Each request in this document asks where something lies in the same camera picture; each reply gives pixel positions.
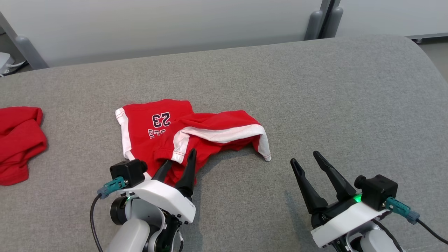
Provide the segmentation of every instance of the couch cushion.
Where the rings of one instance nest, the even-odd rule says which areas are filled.
[[[364,36],[155,56],[37,70],[0,78],[0,107],[44,113],[48,150],[29,180],[2,187],[2,251],[95,251],[89,208],[123,160],[115,109],[164,98],[195,112],[246,110],[265,127],[272,161],[251,147],[212,157],[197,174],[197,215],[184,251],[320,251],[289,160],[328,202],[319,150],[351,183],[382,174],[397,198],[448,237],[448,85],[412,41]],[[106,248],[110,196],[95,222]],[[383,224],[412,252],[446,249],[421,226]]]

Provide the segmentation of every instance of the white stripe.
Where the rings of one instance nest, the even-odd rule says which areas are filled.
[[[269,142],[267,140],[266,132],[264,131],[263,126],[259,124],[250,124],[225,130],[206,130],[190,126],[185,127],[174,135],[174,151],[171,160],[182,163],[187,151],[190,135],[195,135],[214,143],[229,143],[235,140],[260,135],[258,152],[263,155],[264,160],[271,160],[271,151],[269,150]]]
[[[181,240],[181,242],[183,242],[184,238],[182,237],[182,233],[179,230],[177,232],[179,233],[179,239]]]
[[[131,138],[129,137],[128,123],[129,119],[126,116],[126,112],[123,108],[119,108],[115,111],[115,117],[118,123],[121,125],[121,143],[123,145],[123,156],[129,160],[134,160],[134,156],[131,153]]]

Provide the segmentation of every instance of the white device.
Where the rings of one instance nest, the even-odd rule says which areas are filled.
[[[383,202],[395,197],[398,184],[382,175],[366,179],[359,176],[355,187],[318,152],[313,153],[321,170],[330,179],[338,201],[328,205],[305,177],[305,171],[293,158],[291,166],[308,212],[311,214],[311,234],[320,248],[333,246],[338,252],[402,252],[395,238],[378,221],[391,211]]]
[[[9,68],[12,64],[14,64],[14,59],[11,55],[9,53],[0,52],[0,74],[9,73]]]
[[[184,174],[174,187],[164,183],[171,169],[171,160],[167,160],[152,178],[144,174],[146,164],[139,160],[112,166],[114,180],[106,185],[119,187],[118,190],[112,190],[119,192],[121,197],[112,203],[110,214],[112,221],[122,226],[106,251],[173,252],[177,236],[181,240],[181,251],[183,238],[179,227],[192,223],[196,215],[196,207],[191,199],[195,164],[196,150],[193,149],[188,156]],[[99,193],[107,197],[111,190],[105,187]],[[94,228],[92,232],[97,242]]]

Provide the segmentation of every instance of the cable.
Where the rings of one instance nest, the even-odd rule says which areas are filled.
[[[23,64],[21,64],[19,67],[17,67],[16,69],[12,70],[11,72],[3,74],[3,77],[15,74],[17,71],[19,71],[20,69],[26,67],[27,65],[29,65],[29,63],[27,61],[25,61]]]
[[[429,228],[428,226],[426,226],[426,224],[424,222],[422,222],[420,219],[417,219],[417,222],[422,225],[422,227],[424,227],[426,230],[428,230],[428,232],[431,233],[431,235],[433,235],[434,237],[436,237],[439,241],[443,242],[444,244],[448,244],[448,241],[443,239],[442,237],[440,237],[438,234],[436,234],[431,228]]]
[[[19,64],[15,64],[15,65],[10,65],[10,64],[6,64],[7,67],[18,67],[21,66],[23,63],[25,63],[26,61],[20,62]]]
[[[373,223],[378,225],[386,234],[389,236],[390,239],[392,239],[393,243],[395,244],[395,247],[398,248],[398,251],[403,252],[403,249],[401,249],[401,246],[398,244],[398,241],[395,239],[395,237],[391,234],[391,232],[383,225],[381,222],[373,219]]]
[[[178,230],[179,233],[179,239],[181,240],[181,247],[179,248],[179,252],[182,252],[182,249],[184,249],[184,238],[182,237],[181,232]]]
[[[99,198],[101,198],[101,193],[99,193],[95,197],[95,199],[92,202],[92,206],[90,207],[90,228],[92,229],[93,239],[95,239],[95,244],[96,244],[96,247],[98,248],[98,251],[103,252],[103,249],[101,248],[101,245],[99,244],[99,241],[98,241],[98,236],[96,236],[95,224],[93,223],[93,209],[95,208],[95,204]]]

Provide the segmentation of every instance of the red garment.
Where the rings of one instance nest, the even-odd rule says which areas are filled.
[[[168,104],[180,101],[169,100]],[[180,114],[179,107],[172,106],[173,110],[157,107],[160,111],[169,111],[170,114]],[[129,135],[130,142],[123,138],[123,149],[125,157],[130,159],[140,159],[148,164],[148,174],[154,176],[161,164],[167,160],[173,160],[172,169],[168,172],[167,184],[175,184],[182,176],[186,165],[185,155],[195,148],[196,172],[205,165],[210,155],[214,155],[222,150],[232,149],[239,151],[244,146],[252,143],[266,161],[271,160],[269,143],[266,132],[258,121],[253,119],[245,111],[228,111],[219,114],[212,113],[185,113],[184,116],[172,118],[169,127],[164,128],[165,132],[158,138],[140,138],[140,141],[133,140],[134,134],[143,132],[142,129],[134,128],[134,125],[146,124],[147,118],[151,115],[143,113],[129,113],[126,106],[117,110],[127,116],[128,124],[124,127],[123,120],[119,120],[122,135]]]
[[[135,159],[130,151],[131,146],[156,138],[166,131],[172,121],[192,113],[193,108],[189,101],[171,99],[130,104],[117,109],[115,117],[121,125],[124,157]]]
[[[0,109],[0,185],[28,179],[28,160],[47,148],[41,121],[40,108]]]

